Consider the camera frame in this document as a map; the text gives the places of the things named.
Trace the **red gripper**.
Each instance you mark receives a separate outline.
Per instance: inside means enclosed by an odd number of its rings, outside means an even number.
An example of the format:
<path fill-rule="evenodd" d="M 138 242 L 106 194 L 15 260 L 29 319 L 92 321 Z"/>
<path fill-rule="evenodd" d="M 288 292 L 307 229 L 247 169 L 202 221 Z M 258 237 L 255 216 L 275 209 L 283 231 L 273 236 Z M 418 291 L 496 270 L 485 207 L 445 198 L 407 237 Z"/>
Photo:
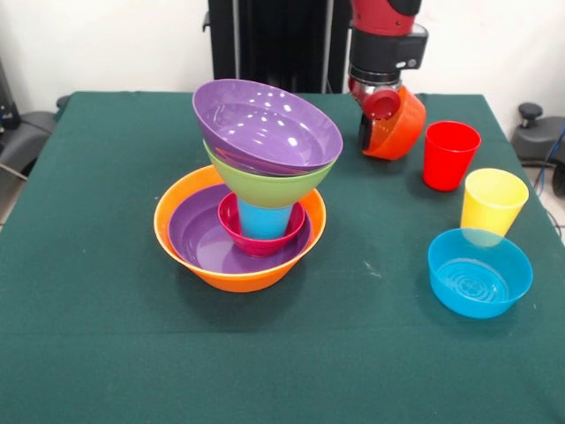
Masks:
<path fill-rule="evenodd" d="M 348 87 L 364 113 L 361 117 L 361 148 L 370 151 L 374 119 L 390 119 L 400 108 L 399 86 L 370 85 L 349 77 Z"/>

